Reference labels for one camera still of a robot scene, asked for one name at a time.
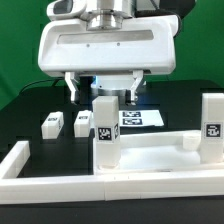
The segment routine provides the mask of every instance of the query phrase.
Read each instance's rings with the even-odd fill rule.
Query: white plastic enclosure
[[[133,70],[169,74],[176,65],[177,29],[176,16],[126,19],[120,30],[95,32],[86,31],[80,19],[53,21],[42,33],[38,63],[50,76]]]

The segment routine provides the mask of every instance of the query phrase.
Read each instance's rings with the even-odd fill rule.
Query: black tabletop
[[[163,127],[121,128],[121,134],[200,129],[201,96],[223,92],[210,81],[147,83],[136,106],[120,99],[120,110],[158,109]],[[67,87],[28,89],[0,111],[0,161],[19,140],[29,140],[31,157],[18,178],[92,175],[92,140],[75,138],[73,124],[80,110],[91,110],[96,96],[86,89],[79,105],[70,102]],[[57,140],[43,140],[41,124],[50,112],[64,113]],[[223,223],[224,197],[194,197],[111,202],[1,205],[0,223]]]

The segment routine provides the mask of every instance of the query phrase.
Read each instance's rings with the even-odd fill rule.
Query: white platform edge
[[[224,195],[223,169],[0,180],[0,204]]]
[[[29,142],[17,142],[0,164],[0,179],[16,178],[29,157]]]

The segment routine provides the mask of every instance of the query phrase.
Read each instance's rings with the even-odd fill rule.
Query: white tall block
[[[223,124],[224,94],[203,94],[201,163],[218,163],[223,161]]]
[[[99,96],[93,101],[98,166],[117,166],[121,158],[118,97]]]

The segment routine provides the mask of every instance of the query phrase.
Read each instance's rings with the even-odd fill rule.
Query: green backdrop
[[[51,0],[0,4],[0,109],[29,82],[48,79],[37,64],[40,35]],[[169,80],[206,79],[224,87],[224,1],[198,0],[175,39],[177,67]],[[150,76],[148,81],[167,80]]]

